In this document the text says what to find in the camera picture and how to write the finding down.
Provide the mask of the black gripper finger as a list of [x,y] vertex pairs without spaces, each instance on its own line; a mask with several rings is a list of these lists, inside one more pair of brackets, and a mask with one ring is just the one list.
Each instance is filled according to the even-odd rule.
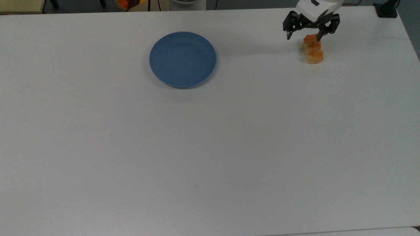
[[321,18],[320,23],[317,24],[319,32],[317,33],[316,40],[319,42],[324,35],[333,34],[340,24],[340,15],[332,14]]
[[291,38],[294,32],[302,30],[305,26],[305,23],[306,17],[303,14],[290,11],[283,21],[283,31],[286,32],[287,40]]

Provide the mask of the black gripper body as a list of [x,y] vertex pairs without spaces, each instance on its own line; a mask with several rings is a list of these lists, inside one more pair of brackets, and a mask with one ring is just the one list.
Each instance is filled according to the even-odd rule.
[[317,21],[312,22],[310,19],[306,18],[304,15],[299,15],[299,18],[298,18],[299,23],[300,23],[299,28],[300,29],[319,28],[319,27],[325,26],[327,23],[329,23],[330,18],[331,18],[331,15],[325,15],[325,16],[321,17],[320,19],[318,19]]

